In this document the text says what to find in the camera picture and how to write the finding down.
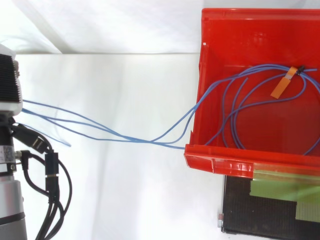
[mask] red plastic bin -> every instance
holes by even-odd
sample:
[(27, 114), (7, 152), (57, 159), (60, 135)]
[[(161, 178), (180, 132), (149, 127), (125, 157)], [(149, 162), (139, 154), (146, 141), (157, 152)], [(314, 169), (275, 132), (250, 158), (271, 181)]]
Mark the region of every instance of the red plastic bin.
[[(318, 9), (216, 9), (202, 11), (202, 44), (199, 60), (197, 101), (215, 81), (259, 64), (320, 69), (320, 10)], [(283, 71), (270, 70), (249, 76), (236, 105), (259, 82)], [(308, 72), (320, 81), (320, 71)], [(281, 95), (300, 92), (303, 82), (294, 76)], [(244, 103), (272, 100), (280, 79), (258, 88)], [(225, 98), (230, 113), (241, 80), (236, 80)], [(194, 169), (229, 176), (252, 178), (254, 169), (320, 176), (320, 144), (306, 152), (320, 135), (320, 96), (309, 82), (295, 100), (250, 107), (239, 112), (237, 131), (246, 149), (236, 149), (230, 122), (224, 135), (205, 143), (222, 125), (222, 95), (228, 83), (220, 84), (195, 113), (190, 143), (184, 156)]]

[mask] blue cable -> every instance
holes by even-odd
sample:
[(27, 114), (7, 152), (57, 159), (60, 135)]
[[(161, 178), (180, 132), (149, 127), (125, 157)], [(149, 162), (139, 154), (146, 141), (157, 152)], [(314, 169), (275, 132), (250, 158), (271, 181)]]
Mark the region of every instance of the blue cable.
[[(235, 106), (236, 106), (236, 102), (237, 102), (237, 99), (238, 99), (238, 96), (239, 96), (239, 94), (240, 94), (243, 86), (246, 84), (247, 80), (248, 80), (248, 78), (246, 78), (246, 79), (243, 81), (243, 83), (240, 85), (238, 91), (236, 92), (236, 94), (235, 94), (235, 96), (234, 96), (234, 99), (233, 99), (233, 102), (232, 102), (231, 112), (234, 111)], [(230, 122), (232, 123), (233, 120), (234, 120), (234, 116), (231, 115), (231, 117), (230, 117)], [(231, 134), (232, 134), (232, 139), (233, 139), (236, 147), (239, 149), (240, 146), (239, 146), (238, 142), (235, 140), (235, 139), (236, 139), (236, 136), (235, 136), (234, 125), (233, 125), (233, 124), (231, 124)]]
[[(245, 109), (245, 108), (249, 108), (249, 107), (253, 107), (253, 106), (257, 106), (257, 105), (262, 105), (262, 104), (269, 104), (269, 103), (279, 103), (279, 102), (284, 102), (284, 101), (290, 101), (290, 100), (293, 100), (293, 99), (296, 99), (298, 98), (306, 89), (306, 79), (309, 80), (315, 87), (316, 89), (318, 90), (319, 94), (320, 94), (320, 83), (318, 83), (317, 81), (315, 81), (313, 78), (311, 78), (310, 76), (306, 75), (304, 72), (301, 73), (301, 77), (302, 77), (302, 80), (303, 80), (303, 89), (300, 93), (298, 93), (296, 96), (294, 97), (289, 97), (289, 98), (285, 98), (285, 99), (280, 99), (280, 100), (271, 100), (271, 101), (263, 101), (263, 102), (256, 102), (256, 103), (252, 103), (252, 104), (248, 104), (248, 105), (243, 105), (243, 103), (246, 101), (246, 99), (258, 88), (260, 87), (261, 85), (265, 84), (266, 82), (268, 81), (271, 81), (275, 78), (278, 78), (278, 77), (281, 77), (281, 76), (284, 76), (285, 74), (279, 74), (277, 76), (273, 76), (273, 77), (270, 77), (268, 78), (267, 80), (264, 80), (263, 82), (259, 83), (256, 87), (254, 87), (248, 94), (247, 96), (245, 96), (245, 98), (241, 101), (240, 105), (238, 106), (237, 109), (234, 109), (235, 108), (235, 104), (236, 104), (236, 101), (237, 101), (237, 98), (238, 98), (238, 95), (242, 89), (242, 87), (244, 86), (245, 82), (248, 80), (248, 78), (246, 78), (238, 92), (236, 93), (234, 99), (233, 99), (233, 102), (232, 102), (232, 108), (231, 108), (231, 113), (228, 115), (227, 118), (225, 118), (225, 110), (224, 110), (224, 102), (225, 102), (225, 97), (226, 97), (226, 94), (227, 94), (227, 91), (230, 87), (230, 85), (237, 79), (239, 78), (243, 78), (245, 76), (249, 76), (249, 75), (252, 75), (252, 74), (256, 74), (256, 73), (259, 73), (259, 72), (262, 72), (262, 71), (268, 71), (268, 70), (281, 70), (281, 71), (285, 71), (287, 72), (290, 68), (287, 67), (287, 66), (281, 66), (281, 65), (277, 65), (277, 64), (261, 64), (261, 65), (257, 65), (257, 66), (253, 66), (251, 68), (248, 68), (246, 70), (244, 70), (243, 72), (239, 73), (239, 74), (236, 74), (234, 76), (231, 76), (231, 77), (228, 77), (228, 78), (225, 78), (225, 79), (222, 79), (222, 80), (218, 80), (218, 81), (215, 81), (214, 83), (211, 84), (211, 86), (207, 89), (207, 91), (203, 94), (203, 96), (200, 98), (200, 100), (197, 102), (197, 104), (192, 107), (181, 119), (179, 119), (171, 128), (169, 128), (164, 134), (160, 135), (159, 137), (153, 139), (153, 140), (144, 140), (144, 139), (139, 139), (139, 138), (135, 138), (135, 137), (130, 137), (130, 136), (125, 136), (125, 135), (122, 135), (122, 134), (119, 134), (118, 132), (88, 118), (88, 117), (85, 117), (83, 115), (80, 115), (78, 113), (75, 113), (75, 112), (72, 112), (72, 111), (69, 111), (69, 110), (66, 110), (66, 109), (63, 109), (63, 108), (60, 108), (60, 107), (55, 107), (55, 106), (51, 106), (51, 105), (48, 105), (48, 104), (43, 104), (43, 103), (38, 103), (38, 102), (34, 102), (34, 101), (29, 101), (29, 100), (23, 100), (24, 102), (26, 103), (31, 103), (31, 104), (36, 104), (36, 105), (40, 105), (40, 106), (44, 106), (44, 107), (49, 107), (49, 108), (53, 108), (53, 109), (57, 109), (57, 110), (60, 110), (60, 111), (64, 111), (64, 112), (67, 112), (67, 113), (70, 113), (70, 114), (73, 114), (73, 115), (76, 115), (78, 117), (81, 117), (87, 121), (90, 121), (96, 125), (99, 125), (101, 127), (97, 127), (95, 125), (92, 125), (92, 124), (88, 124), (88, 123), (85, 123), (85, 122), (79, 122), (79, 121), (72, 121), (72, 120), (66, 120), (66, 119), (59, 119), (59, 118), (54, 118), (54, 117), (49, 117), (49, 116), (45, 116), (45, 115), (40, 115), (40, 114), (37, 114), (35, 112), (32, 112), (32, 111), (29, 111), (27, 109), (23, 109), (23, 112), (24, 113), (27, 113), (27, 114), (31, 114), (31, 115), (34, 115), (34, 116), (38, 116), (46, 121), (49, 121), (50, 123), (52, 124), (55, 124), (63, 129), (66, 129), (68, 131), (71, 131), (73, 133), (76, 133), (76, 134), (79, 134), (79, 135), (82, 135), (84, 137), (87, 137), (87, 138), (90, 138), (90, 139), (94, 139), (94, 140), (98, 140), (98, 141), (115, 141), (115, 142), (131, 142), (131, 143), (149, 143), (149, 144), (156, 144), (156, 145), (160, 145), (160, 146), (163, 146), (163, 147), (168, 147), (168, 148), (175, 148), (175, 149), (185, 149), (184, 147), (178, 147), (178, 146), (172, 146), (170, 144), (174, 144), (176, 142), (178, 142), (186, 133), (187, 129), (188, 129), (188, 125), (193, 117), (193, 115), (195, 114), (196, 110), (198, 109), (198, 107), (200, 106), (200, 104), (204, 101), (204, 99), (212, 92), (213, 89), (215, 89), (220, 83), (223, 83), (223, 82), (227, 82), (227, 81), (231, 81), (224, 93), (223, 93), (223, 96), (222, 96), (222, 126), (221, 128), (218, 130), (218, 132), (206, 143), (206, 145), (210, 144), (212, 142), (212, 140), (214, 140), (221, 132), (222, 132), (222, 139), (223, 139), (223, 142), (224, 144), (226, 145), (226, 147), (228, 147), (228, 144), (225, 140), (225, 136), (224, 136), (224, 128), (225, 128), (225, 125), (227, 123), (227, 121), (230, 119), (230, 124), (231, 124), (231, 134), (232, 134), (232, 137), (233, 137), (233, 140), (236, 144), (236, 146), (238, 148), (245, 148), (243, 146), (243, 144), (241, 143), (240, 139), (239, 139), (239, 136), (238, 136), (238, 133), (237, 133), (237, 127), (236, 127), (236, 119), (237, 119), (237, 116), (238, 116), (238, 113), (239, 111)], [(305, 70), (305, 72), (311, 72), (311, 71), (316, 71), (316, 69), (307, 69)], [(176, 140), (174, 141), (170, 141), (170, 142), (157, 142), (157, 140), (163, 138), (164, 136), (166, 136), (170, 131), (172, 131), (179, 123), (181, 123), (181, 121), (183, 121), (188, 115), (189, 118), (187, 120), (187, 123), (185, 125), (185, 128), (181, 134), (181, 136), (179, 138), (177, 138)], [(95, 138), (95, 137), (91, 137), (91, 136), (88, 136), (88, 135), (85, 135), (83, 133), (80, 133), (80, 132), (77, 132), (77, 131), (74, 131), (70, 128), (67, 128), (63, 125), (60, 125), (54, 121), (62, 121), (62, 122), (69, 122), (69, 123), (74, 123), (74, 124), (81, 124), (81, 125), (86, 125), (86, 126), (89, 126), (89, 127), (93, 127), (93, 128), (96, 128), (96, 129), (99, 129), (99, 130), (102, 130), (102, 131), (105, 131), (105, 132), (108, 132), (108, 133), (111, 133), (115, 136), (118, 136), (118, 137), (121, 137), (121, 138), (124, 138), (124, 139), (127, 139), (127, 140), (117, 140), (117, 139), (105, 139), (105, 138)], [(316, 143), (305, 153), (305, 154), (308, 154), (309, 152), (311, 152), (315, 147), (316, 145), (320, 142), (320, 138), (316, 141)]]

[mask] green tape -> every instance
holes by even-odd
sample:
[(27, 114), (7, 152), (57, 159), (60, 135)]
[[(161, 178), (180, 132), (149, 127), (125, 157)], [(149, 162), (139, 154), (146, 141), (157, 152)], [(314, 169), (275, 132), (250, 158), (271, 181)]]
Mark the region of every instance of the green tape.
[(270, 180), (251, 181), (251, 196), (296, 202), (298, 186), (296, 183)]
[(298, 202), (295, 219), (320, 223), (320, 204)]
[(297, 202), (297, 220), (320, 223), (320, 177), (255, 170), (251, 196)]

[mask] black connector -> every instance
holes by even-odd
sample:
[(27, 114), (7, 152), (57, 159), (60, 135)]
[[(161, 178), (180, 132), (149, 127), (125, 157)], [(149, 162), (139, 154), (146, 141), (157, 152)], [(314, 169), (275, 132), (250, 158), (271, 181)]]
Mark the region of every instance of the black connector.
[(22, 170), (28, 170), (29, 169), (29, 158), (31, 157), (31, 153), (28, 150), (23, 150), (20, 151), (21, 152), (21, 166), (22, 166)]
[(45, 178), (45, 191), (49, 193), (49, 202), (56, 203), (59, 201), (59, 177), (47, 176)]
[(59, 157), (57, 152), (47, 153), (45, 160), (45, 175), (53, 176), (59, 174)]
[(306, 67), (302, 65), (301, 67), (298, 68), (298, 70), (296, 71), (296, 74), (300, 75), (305, 69)]
[(35, 134), (24, 131), (24, 129), (27, 128), (22, 124), (19, 124), (18, 128), (13, 130), (12, 136), (40, 154), (43, 154), (48, 150), (48, 144), (45, 141)]
[(57, 152), (49, 152), (44, 156), (45, 190), (49, 193), (49, 202), (59, 201), (59, 157)]

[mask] orange tag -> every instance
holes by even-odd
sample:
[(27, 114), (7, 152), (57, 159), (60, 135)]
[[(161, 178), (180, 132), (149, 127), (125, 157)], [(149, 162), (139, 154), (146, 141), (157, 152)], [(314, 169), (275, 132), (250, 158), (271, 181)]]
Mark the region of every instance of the orange tag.
[(271, 97), (274, 97), (275, 99), (280, 98), (281, 94), (284, 92), (284, 90), (287, 88), (287, 86), (290, 83), (290, 80), (292, 77), (296, 74), (298, 69), (295, 67), (291, 67), (287, 74), (281, 79), (281, 81), (278, 83), (278, 85), (275, 87), (273, 92), (271, 93)]

